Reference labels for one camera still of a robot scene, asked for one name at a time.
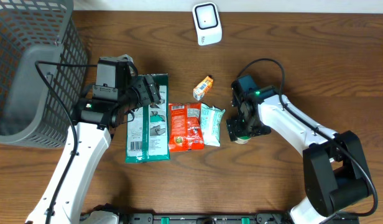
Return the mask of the green-lid white jar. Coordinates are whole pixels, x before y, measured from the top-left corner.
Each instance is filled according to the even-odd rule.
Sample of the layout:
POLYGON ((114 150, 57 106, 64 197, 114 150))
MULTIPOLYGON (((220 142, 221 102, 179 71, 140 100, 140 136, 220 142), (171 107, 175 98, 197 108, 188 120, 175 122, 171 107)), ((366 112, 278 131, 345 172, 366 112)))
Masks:
POLYGON ((248 136, 241 136, 241 137, 237 137, 236 140, 235 140, 235 143, 237 144, 246 144, 248 143, 250 140, 250 137, 248 136))

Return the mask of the teal white snack packet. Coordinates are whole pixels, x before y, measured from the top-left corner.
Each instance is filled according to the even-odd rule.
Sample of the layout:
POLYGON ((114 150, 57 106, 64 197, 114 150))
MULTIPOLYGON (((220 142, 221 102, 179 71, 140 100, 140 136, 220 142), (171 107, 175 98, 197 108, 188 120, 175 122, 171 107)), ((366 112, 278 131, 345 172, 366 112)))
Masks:
POLYGON ((225 112, 226 110, 221 110, 214 106, 201 105, 200 126, 205 145, 220 146, 220 124, 225 112))

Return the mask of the green white snack bag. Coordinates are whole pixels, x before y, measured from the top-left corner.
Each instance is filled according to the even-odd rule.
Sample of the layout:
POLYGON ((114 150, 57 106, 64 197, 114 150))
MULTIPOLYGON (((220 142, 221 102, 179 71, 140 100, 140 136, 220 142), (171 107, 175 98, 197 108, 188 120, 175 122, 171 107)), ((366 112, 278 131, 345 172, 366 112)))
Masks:
POLYGON ((168 148, 168 75, 153 74, 160 100, 135 110, 127 117, 126 158, 128 164, 166 161, 168 148))

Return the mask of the red snack packet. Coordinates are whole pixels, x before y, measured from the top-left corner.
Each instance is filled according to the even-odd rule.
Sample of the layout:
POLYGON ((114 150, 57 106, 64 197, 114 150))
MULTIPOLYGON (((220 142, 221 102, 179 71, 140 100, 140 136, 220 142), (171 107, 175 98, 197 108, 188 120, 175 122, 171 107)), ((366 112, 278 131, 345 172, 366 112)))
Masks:
POLYGON ((170 103, 171 132, 170 152, 186 152, 204 149, 200 126, 201 103, 170 103))

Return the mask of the orange white small packet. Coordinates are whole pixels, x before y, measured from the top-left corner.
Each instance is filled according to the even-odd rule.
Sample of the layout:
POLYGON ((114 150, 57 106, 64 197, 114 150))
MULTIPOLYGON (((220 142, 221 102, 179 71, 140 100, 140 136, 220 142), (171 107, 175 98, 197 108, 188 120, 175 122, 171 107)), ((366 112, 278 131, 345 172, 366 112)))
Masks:
POLYGON ((205 77, 196 87, 193 89, 193 97, 197 101, 200 101, 204 95, 212 88, 213 78, 211 75, 205 77))

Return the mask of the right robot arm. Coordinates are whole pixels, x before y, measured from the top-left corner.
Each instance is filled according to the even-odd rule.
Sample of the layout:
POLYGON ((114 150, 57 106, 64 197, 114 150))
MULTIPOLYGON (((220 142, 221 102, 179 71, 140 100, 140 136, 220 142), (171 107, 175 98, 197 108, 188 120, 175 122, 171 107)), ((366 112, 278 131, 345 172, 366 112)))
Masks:
POLYGON ((241 141, 279 133, 303 158, 306 197, 284 213, 259 213, 257 223, 359 223, 360 215, 344 209, 377 197, 359 138, 320 126, 294 107, 275 87, 233 83, 227 120, 229 137, 241 141))

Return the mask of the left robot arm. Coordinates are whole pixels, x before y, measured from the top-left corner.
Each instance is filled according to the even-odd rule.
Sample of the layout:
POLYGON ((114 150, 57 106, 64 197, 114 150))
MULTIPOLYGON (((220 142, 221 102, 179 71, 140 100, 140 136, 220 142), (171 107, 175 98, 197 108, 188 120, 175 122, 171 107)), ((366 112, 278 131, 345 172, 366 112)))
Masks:
POLYGON ((120 214, 97 210, 82 214, 96 167, 108 149, 110 130, 123 124, 124 115, 160 101, 151 75, 135 77, 120 89, 104 83, 92 86, 93 97, 79 99, 65 148, 42 198, 26 223, 119 223, 120 214))

